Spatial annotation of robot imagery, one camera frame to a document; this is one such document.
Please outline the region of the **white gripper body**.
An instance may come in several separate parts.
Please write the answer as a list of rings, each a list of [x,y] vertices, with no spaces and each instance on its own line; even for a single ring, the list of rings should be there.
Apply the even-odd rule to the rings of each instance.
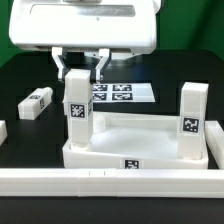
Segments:
[[[149,54],[157,13],[158,0],[14,0],[9,37],[24,50]]]

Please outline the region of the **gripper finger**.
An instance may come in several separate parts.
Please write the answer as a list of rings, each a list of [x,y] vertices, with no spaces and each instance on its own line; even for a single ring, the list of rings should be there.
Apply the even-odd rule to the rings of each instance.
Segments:
[[[96,67],[91,71],[91,82],[100,83],[103,79],[103,72],[110,63],[110,50],[103,48],[99,50],[100,60]]]
[[[65,76],[69,72],[69,68],[65,64],[67,50],[63,47],[53,47],[51,50],[52,58],[58,68],[58,80],[65,81]]]

